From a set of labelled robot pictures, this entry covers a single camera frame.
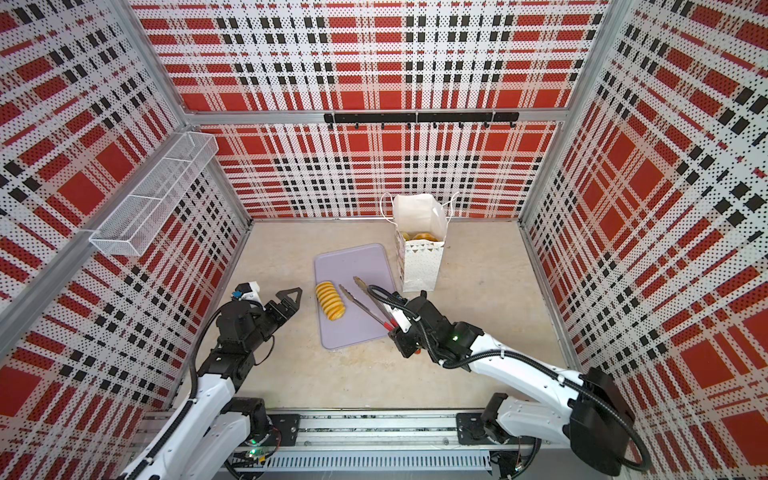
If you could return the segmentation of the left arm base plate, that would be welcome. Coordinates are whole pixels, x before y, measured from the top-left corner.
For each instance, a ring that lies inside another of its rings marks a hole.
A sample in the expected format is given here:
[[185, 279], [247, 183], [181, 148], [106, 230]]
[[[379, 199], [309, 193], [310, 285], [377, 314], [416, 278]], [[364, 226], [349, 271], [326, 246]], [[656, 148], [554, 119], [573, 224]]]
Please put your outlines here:
[[294, 446], [299, 433], [299, 414], [271, 414], [251, 421], [244, 447]]

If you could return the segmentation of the lavender plastic tray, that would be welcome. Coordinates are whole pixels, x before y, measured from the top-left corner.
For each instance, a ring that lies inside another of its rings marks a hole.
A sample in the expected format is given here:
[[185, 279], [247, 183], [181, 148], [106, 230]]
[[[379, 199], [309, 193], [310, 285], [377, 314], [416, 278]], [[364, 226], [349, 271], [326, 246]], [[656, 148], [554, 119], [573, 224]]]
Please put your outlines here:
[[359, 278], [366, 285], [378, 285], [389, 292], [396, 289], [382, 244], [320, 254], [314, 259], [314, 276], [316, 284], [330, 281], [345, 307], [345, 313], [337, 320], [329, 320], [322, 309], [318, 312], [320, 342], [326, 350], [387, 337], [384, 314], [355, 282]]

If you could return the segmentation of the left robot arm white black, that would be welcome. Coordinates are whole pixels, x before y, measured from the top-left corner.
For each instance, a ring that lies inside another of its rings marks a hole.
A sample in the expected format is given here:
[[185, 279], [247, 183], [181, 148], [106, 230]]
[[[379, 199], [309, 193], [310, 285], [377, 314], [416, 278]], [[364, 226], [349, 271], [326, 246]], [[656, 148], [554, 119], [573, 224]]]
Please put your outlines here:
[[200, 368], [189, 365], [191, 387], [183, 405], [118, 475], [120, 479], [212, 479], [226, 469], [236, 479], [256, 479], [230, 461], [245, 442], [281, 442], [280, 430], [260, 398], [235, 397], [254, 352], [300, 309], [302, 289], [281, 290], [265, 304], [254, 282], [240, 284], [232, 300], [207, 321], [219, 336]]

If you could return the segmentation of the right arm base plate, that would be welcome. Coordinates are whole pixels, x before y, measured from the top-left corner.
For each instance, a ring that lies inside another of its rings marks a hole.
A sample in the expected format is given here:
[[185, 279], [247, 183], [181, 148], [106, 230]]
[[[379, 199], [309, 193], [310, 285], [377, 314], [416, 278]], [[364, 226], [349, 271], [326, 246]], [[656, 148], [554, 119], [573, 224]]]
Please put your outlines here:
[[532, 437], [509, 437], [503, 441], [492, 439], [484, 429], [481, 414], [478, 412], [458, 413], [455, 415], [458, 443], [463, 446], [533, 446]]

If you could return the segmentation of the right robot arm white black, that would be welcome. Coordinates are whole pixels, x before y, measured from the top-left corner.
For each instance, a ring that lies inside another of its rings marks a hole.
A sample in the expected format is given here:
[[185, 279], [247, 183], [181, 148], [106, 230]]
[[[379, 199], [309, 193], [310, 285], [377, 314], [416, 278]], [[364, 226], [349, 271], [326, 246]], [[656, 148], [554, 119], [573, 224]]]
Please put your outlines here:
[[445, 370], [487, 376], [537, 402], [529, 409], [506, 394], [493, 395], [482, 415], [493, 442], [529, 437], [568, 444], [582, 462], [610, 476], [623, 469], [651, 469], [649, 449], [634, 428], [635, 414], [611, 375], [595, 367], [581, 373], [525, 355], [478, 326], [450, 321], [425, 292], [410, 300], [378, 285], [366, 292], [391, 313], [395, 325], [389, 337], [404, 358], [422, 350]]

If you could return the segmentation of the long ridged bread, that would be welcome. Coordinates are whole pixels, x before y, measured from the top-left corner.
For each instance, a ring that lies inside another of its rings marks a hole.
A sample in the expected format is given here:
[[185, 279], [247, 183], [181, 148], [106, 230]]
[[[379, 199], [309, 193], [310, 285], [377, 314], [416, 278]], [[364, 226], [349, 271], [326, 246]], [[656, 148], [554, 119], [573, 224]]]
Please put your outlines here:
[[315, 294], [321, 311], [329, 321], [339, 320], [346, 313], [346, 306], [331, 281], [318, 283]]

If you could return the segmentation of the metal tongs red handle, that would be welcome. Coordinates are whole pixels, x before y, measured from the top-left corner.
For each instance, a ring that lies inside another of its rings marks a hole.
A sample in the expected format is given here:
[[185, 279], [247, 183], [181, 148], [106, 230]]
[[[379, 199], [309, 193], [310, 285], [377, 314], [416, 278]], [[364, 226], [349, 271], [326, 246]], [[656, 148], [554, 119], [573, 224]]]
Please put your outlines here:
[[374, 296], [368, 292], [368, 285], [358, 276], [353, 276], [353, 282], [359, 290], [358, 296], [355, 296], [344, 285], [339, 285], [339, 289], [345, 299], [357, 306], [363, 313], [375, 320], [388, 332], [394, 330], [397, 326], [393, 326], [390, 323], [388, 317], [386, 316], [387, 311], [384, 309], [384, 305], [380, 301], [376, 300]]

